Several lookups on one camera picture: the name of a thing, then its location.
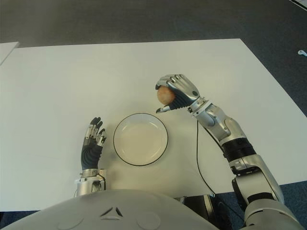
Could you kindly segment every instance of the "white table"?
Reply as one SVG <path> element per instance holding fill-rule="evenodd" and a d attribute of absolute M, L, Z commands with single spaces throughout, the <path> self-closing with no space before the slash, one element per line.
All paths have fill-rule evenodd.
<path fill-rule="evenodd" d="M 38 210 L 73 196 L 88 122 L 103 116 L 100 160 L 109 188 L 172 197 L 209 192 L 197 171 L 196 120 L 186 109 L 156 115 L 168 147 L 137 167 L 115 153 L 116 125 L 160 107 L 154 86 L 184 73 L 235 118 L 279 184 L 307 179 L 307 120 L 240 39 L 18 48 L 0 67 L 0 211 Z M 200 129 L 199 160 L 217 193 L 232 191 L 227 160 Z"/>

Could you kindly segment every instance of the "black wire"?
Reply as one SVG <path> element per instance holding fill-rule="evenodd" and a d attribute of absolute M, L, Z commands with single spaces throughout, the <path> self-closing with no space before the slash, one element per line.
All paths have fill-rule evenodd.
<path fill-rule="evenodd" d="M 104 180 L 104 190 L 106 190 L 106 179 L 105 179 L 105 177 L 103 177 L 102 175 L 100 175 L 99 173 L 98 173 L 98 175 L 99 176 L 101 176 L 102 177 L 102 179 Z"/>
<path fill-rule="evenodd" d="M 200 175 L 201 175 L 201 178 L 202 178 L 202 180 L 205 182 L 205 184 L 208 186 L 208 188 L 212 191 L 212 193 L 214 194 L 214 196 L 218 199 L 218 200 L 220 200 L 226 207 L 228 207 L 231 211 L 233 211 L 233 213 L 235 213 L 243 222 L 244 222 L 244 220 L 243 220 L 243 218 L 236 212 L 236 211 L 234 211 L 224 200 L 222 200 L 221 198 L 219 198 L 218 196 L 216 196 L 216 193 L 213 191 L 213 189 L 208 185 L 208 183 L 206 182 L 206 180 L 203 178 L 203 176 L 202 176 L 202 174 L 201 174 L 201 169 L 200 169 L 200 165 L 199 165 L 199 163 L 198 163 L 198 132 L 199 132 L 199 128 L 198 128 L 198 121 L 197 121 L 197 123 L 196 123 L 196 125 L 197 125 L 197 132 L 196 132 L 196 162 L 197 162 L 197 168 L 198 168 L 198 172 L 200 173 Z M 220 148 L 220 150 L 222 151 L 222 152 L 224 152 L 223 151 L 223 149 L 222 149 L 222 147 L 220 146 L 220 144 L 217 142 L 217 140 L 213 137 L 213 135 L 209 132 L 209 130 L 207 130 L 205 127 L 204 127 L 204 129 L 207 131 L 207 133 L 212 137 L 212 139 L 215 141 L 215 143 L 217 144 L 217 146 Z"/>

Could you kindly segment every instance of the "egg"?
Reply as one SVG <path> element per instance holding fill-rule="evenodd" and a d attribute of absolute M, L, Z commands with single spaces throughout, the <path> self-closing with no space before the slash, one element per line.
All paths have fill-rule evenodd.
<path fill-rule="evenodd" d="M 160 86 L 157 96 L 158 100 L 164 105 L 170 104 L 176 97 L 175 94 L 165 86 Z"/>

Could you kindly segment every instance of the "white plate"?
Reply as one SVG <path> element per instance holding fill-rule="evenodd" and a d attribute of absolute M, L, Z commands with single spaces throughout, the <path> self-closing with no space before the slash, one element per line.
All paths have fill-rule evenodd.
<path fill-rule="evenodd" d="M 117 126 L 113 143 L 118 156 L 128 164 L 143 166 L 159 159 L 167 147 L 164 124 L 150 114 L 133 114 Z"/>

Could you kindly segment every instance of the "robotic arm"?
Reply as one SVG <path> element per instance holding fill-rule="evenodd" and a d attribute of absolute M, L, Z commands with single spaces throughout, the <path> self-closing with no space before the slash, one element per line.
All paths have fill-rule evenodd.
<path fill-rule="evenodd" d="M 264 163 L 256 154 L 240 125 L 221 108 L 201 97 L 195 85 L 182 74 L 166 75 L 156 84 L 168 87 L 175 99 L 156 112 L 162 113 L 182 107 L 218 141 L 232 172 L 238 202 L 245 210 L 243 229 L 303 229 L 293 213 L 284 205 L 283 193 Z"/>
<path fill-rule="evenodd" d="M 98 161 L 106 141 L 106 130 L 103 128 L 99 131 L 103 123 L 100 119 L 100 117 L 95 117 L 85 133 L 81 151 L 81 178 L 75 181 L 77 196 L 106 189 L 106 179 L 103 176 L 105 170 L 98 170 Z"/>

